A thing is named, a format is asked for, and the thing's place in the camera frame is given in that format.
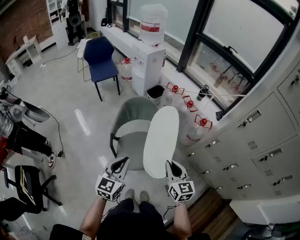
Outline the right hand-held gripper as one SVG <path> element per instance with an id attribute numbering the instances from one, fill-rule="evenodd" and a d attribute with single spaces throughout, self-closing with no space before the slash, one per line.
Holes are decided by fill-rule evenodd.
<path id="1" fill-rule="evenodd" d="M 194 182 L 188 177 L 186 169 L 176 161 L 165 164 L 168 178 L 168 194 L 175 202 L 189 201 L 195 194 Z"/>

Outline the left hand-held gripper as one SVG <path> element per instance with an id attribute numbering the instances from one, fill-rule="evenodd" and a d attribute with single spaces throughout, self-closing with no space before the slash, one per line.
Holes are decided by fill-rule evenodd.
<path id="1" fill-rule="evenodd" d="M 129 157 L 118 157 L 107 162 L 105 172 L 115 176 L 118 180 L 124 180 L 129 166 Z M 96 194 L 108 201 L 116 201 L 124 184 L 108 178 L 108 175 L 99 175 L 95 185 Z"/>

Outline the white round cushion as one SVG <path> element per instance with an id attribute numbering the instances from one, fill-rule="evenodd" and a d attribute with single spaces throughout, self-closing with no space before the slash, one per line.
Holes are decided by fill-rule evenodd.
<path id="1" fill-rule="evenodd" d="M 160 108 L 153 116 L 143 150 L 143 167 L 155 178 L 166 177 L 165 164 L 171 161 L 179 132 L 179 114 L 175 107 Z"/>

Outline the grey armchair with black frame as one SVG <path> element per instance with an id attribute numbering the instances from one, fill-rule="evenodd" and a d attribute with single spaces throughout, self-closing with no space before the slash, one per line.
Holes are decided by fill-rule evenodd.
<path id="1" fill-rule="evenodd" d="M 143 151 L 148 130 L 158 107 L 148 98 L 126 100 L 114 120 L 109 146 L 115 158 L 129 157 L 128 169 L 142 171 Z"/>

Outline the person's right forearm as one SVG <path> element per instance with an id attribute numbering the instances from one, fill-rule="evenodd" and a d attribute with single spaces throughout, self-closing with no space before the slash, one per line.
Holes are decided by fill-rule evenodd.
<path id="1" fill-rule="evenodd" d="M 175 207 L 173 235 L 177 240 L 186 240 L 192 236 L 191 223 L 188 218 L 188 210 L 185 202 Z"/>

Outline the person's left forearm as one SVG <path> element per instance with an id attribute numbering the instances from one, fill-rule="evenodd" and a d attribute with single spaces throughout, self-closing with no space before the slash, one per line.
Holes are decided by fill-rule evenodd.
<path id="1" fill-rule="evenodd" d="M 97 197 L 89 211 L 86 213 L 79 231 L 89 236 L 91 240 L 95 240 L 98 229 L 100 227 L 104 209 L 106 205 L 106 200 L 102 197 Z"/>

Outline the black office chair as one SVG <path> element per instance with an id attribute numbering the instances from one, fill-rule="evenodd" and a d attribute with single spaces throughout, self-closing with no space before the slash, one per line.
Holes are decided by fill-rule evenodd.
<path id="1" fill-rule="evenodd" d="M 34 205 L 30 199 L 23 193 L 20 186 L 20 166 L 22 166 L 25 177 L 27 180 L 26 188 L 35 201 Z M 0 221 L 15 221 L 24 213 L 39 214 L 42 211 L 47 211 L 44 207 L 43 197 L 47 197 L 49 200 L 62 206 L 62 202 L 59 202 L 55 198 L 51 197 L 48 193 L 48 184 L 57 179 L 56 175 L 50 176 L 43 184 L 40 183 L 39 173 L 40 170 L 31 165 L 17 165 L 15 167 L 15 181 L 12 181 L 8 177 L 8 169 L 5 167 L 4 181 L 5 186 L 8 188 L 10 185 L 16 188 L 18 198 L 10 197 L 3 201 L 0 201 Z"/>

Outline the blue padded chair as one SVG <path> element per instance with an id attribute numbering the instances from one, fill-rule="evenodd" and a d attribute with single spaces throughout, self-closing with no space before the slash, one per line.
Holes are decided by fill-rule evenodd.
<path id="1" fill-rule="evenodd" d="M 89 40 L 84 50 L 84 59 L 87 61 L 90 70 L 91 81 L 95 84 L 98 96 L 102 99 L 98 82 L 112 78 L 117 85 L 120 94 L 118 80 L 118 69 L 112 60 L 114 46 L 106 37 L 98 37 Z"/>

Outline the clear bottle with red cap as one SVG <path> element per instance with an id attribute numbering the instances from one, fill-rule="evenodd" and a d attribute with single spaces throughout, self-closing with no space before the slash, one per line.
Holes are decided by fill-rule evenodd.
<path id="1" fill-rule="evenodd" d="M 204 115 L 195 115 L 195 118 L 185 127 L 181 142 L 185 146 L 190 146 L 201 140 L 212 129 L 213 122 Z"/>
<path id="2" fill-rule="evenodd" d="M 174 85 L 169 82 L 162 94 L 160 100 L 160 107 L 174 106 L 175 108 L 180 107 L 184 104 L 183 93 L 185 89 L 180 88 L 178 85 Z"/>
<path id="3" fill-rule="evenodd" d="M 197 111 L 198 109 L 189 95 L 182 97 L 178 106 L 180 123 L 189 123 L 193 121 Z"/>
<path id="4" fill-rule="evenodd" d="M 132 61 L 129 57 L 120 60 L 118 69 L 121 80 L 123 80 L 124 82 L 132 81 Z"/>

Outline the wooden slatted platform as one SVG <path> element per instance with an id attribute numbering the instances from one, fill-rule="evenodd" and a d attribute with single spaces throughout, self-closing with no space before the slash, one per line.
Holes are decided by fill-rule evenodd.
<path id="1" fill-rule="evenodd" d="M 229 206 L 229 201 L 221 198 L 217 191 L 211 187 L 205 190 L 191 206 L 187 206 L 187 211 L 192 236 L 186 240 L 224 239 L 233 230 L 234 223 L 238 219 Z M 174 217 L 167 222 L 165 227 L 172 235 L 173 221 Z"/>

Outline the person's black shirt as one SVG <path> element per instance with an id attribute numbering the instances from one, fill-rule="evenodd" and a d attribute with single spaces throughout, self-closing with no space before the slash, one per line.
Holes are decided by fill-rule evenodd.
<path id="1" fill-rule="evenodd" d="M 55 224 L 49 240 L 91 240 L 74 228 Z M 102 217 L 95 240 L 177 240 L 165 229 L 161 215 L 149 202 L 139 204 L 134 212 L 134 200 L 123 200 Z"/>

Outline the black waste bin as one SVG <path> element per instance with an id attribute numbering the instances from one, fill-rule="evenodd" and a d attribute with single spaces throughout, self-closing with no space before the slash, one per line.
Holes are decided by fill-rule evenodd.
<path id="1" fill-rule="evenodd" d="M 164 90 L 164 87 L 156 85 L 151 89 L 147 90 L 146 97 L 150 99 L 156 106 L 158 106 Z"/>

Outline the black drinking flask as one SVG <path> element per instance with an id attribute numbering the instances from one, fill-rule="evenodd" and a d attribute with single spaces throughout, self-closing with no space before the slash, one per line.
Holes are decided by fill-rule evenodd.
<path id="1" fill-rule="evenodd" d="M 198 101 L 202 101 L 202 99 L 203 99 L 204 97 L 207 96 L 208 92 L 209 92 L 209 86 L 208 86 L 208 85 L 204 85 L 204 86 L 200 89 L 198 95 L 196 96 L 196 99 L 197 99 Z"/>

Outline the grey metal locker cabinet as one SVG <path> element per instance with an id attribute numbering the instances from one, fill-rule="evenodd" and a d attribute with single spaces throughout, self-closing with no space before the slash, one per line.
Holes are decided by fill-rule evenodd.
<path id="1" fill-rule="evenodd" d="M 189 155 L 224 199 L 300 194 L 300 62 L 252 111 Z"/>

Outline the wooden clothes hangers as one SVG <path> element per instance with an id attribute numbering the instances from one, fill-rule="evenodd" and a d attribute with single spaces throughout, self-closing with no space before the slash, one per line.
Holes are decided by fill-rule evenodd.
<path id="1" fill-rule="evenodd" d="M 27 180 L 26 180 L 26 177 L 25 177 L 25 172 L 24 172 L 22 166 L 20 166 L 20 186 L 21 186 L 21 189 L 22 189 L 23 193 L 30 199 L 30 201 L 34 205 L 36 205 L 33 197 L 31 195 L 29 195 L 29 192 L 26 188 L 26 184 L 27 184 Z"/>

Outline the black and grey dish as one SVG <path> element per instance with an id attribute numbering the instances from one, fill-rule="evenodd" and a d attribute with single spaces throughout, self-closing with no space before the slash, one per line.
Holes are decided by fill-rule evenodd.
<path id="1" fill-rule="evenodd" d="M 25 115 L 36 121 L 36 122 L 45 122 L 50 118 L 50 115 L 42 110 L 41 108 L 38 108 L 30 103 L 27 103 L 25 101 L 23 101 L 25 108 L 27 109 L 25 112 Z"/>

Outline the white foam boxes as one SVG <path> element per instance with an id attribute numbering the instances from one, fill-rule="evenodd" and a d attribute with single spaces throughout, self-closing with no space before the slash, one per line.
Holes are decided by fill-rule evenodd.
<path id="1" fill-rule="evenodd" d="M 273 200 L 232 200 L 230 207 L 244 223 L 269 225 L 300 221 L 300 195 Z"/>

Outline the white water dispenser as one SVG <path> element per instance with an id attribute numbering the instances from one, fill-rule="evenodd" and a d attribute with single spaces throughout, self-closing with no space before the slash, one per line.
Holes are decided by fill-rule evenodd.
<path id="1" fill-rule="evenodd" d="M 165 57 L 165 48 L 138 41 L 132 46 L 132 88 L 139 96 L 158 85 Z"/>

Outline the white desk unit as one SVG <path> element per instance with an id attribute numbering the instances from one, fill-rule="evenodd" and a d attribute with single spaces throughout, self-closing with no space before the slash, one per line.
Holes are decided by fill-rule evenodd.
<path id="1" fill-rule="evenodd" d="M 21 47 L 13 52 L 8 60 L 6 66 L 10 72 L 17 78 L 20 78 L 24 72 L 24 65 L 20 59 L 21 56 L 29 57 L 32 64 L 38 63 L 42 59 L 42 51 L 37 40 L 37 36 L 28 40 L 28 43 L 24 43 Z"/>

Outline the large clear water jug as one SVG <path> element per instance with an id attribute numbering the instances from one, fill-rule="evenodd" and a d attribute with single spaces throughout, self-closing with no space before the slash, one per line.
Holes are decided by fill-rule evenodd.
<path id="1" fill-rule="evenodd" d="M 164 42 L 165 26 L 168 17 L 167 9 L 161 4 L 145 4 L 140 7 L 139 40 L 151 46 Z"/>

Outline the black framed window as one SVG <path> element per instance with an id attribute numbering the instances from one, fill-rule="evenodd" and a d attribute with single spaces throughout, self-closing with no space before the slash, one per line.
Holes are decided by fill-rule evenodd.
<path id="1" fill-rule="evenodd" d="M 139 40 L 140 7 L 168 11 L 166 60 L 225 115 L 263 78 L 300 24 L 300 0 L 106 0 L 110 25 Z"/>

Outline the white shelf unit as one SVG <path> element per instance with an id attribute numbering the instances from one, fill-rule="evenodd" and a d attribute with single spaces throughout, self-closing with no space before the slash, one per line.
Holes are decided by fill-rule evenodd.
<path id="1" fill-rule="evenodd" d="M 61 15 L 62 0 L 45 0 L 54 40 L 58 49 L 68 45 L 67 24 Z"/>

